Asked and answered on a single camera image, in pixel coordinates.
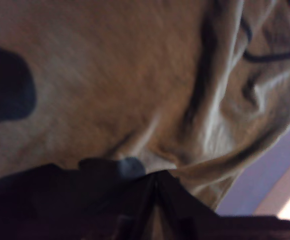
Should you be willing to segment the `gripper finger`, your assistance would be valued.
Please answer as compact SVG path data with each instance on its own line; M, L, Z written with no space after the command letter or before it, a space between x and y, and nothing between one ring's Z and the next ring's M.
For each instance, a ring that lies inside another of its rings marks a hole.
M42 222L36 240L153 240L156 175L142 177L114 192L100 207L57 221Z
M251 217L221 217L190 195L168 172L157 173L158 200L177 240L248 240Z

